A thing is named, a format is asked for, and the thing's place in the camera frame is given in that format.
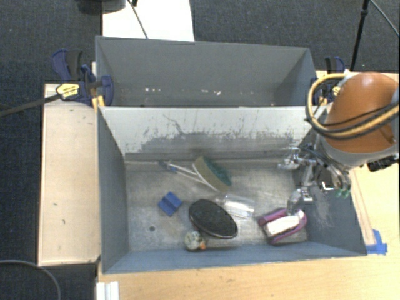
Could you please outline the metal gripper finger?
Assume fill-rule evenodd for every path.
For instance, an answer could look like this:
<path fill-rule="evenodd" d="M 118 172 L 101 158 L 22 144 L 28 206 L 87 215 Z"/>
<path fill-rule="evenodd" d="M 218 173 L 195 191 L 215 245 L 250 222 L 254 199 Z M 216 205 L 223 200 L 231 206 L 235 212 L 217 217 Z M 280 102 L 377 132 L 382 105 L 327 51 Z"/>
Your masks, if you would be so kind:
<path fill-rule="evenodd" d="M 292 192 L 287 201 L 287 215 L 294 215 L 296 212 L 304 208 L 304 205 L 312 204 L 313 197 L 308 188 L 298 188 Z"/>
<path fill-rule="evenodd" d="M 279 170 L 294 171 L 305 166 L 308 163 L 306 158 L 300 157 L 300 149 L 298 147 L 292 147 L 289 156 L 285 157 L 283 162 L 277 164 Z"/>

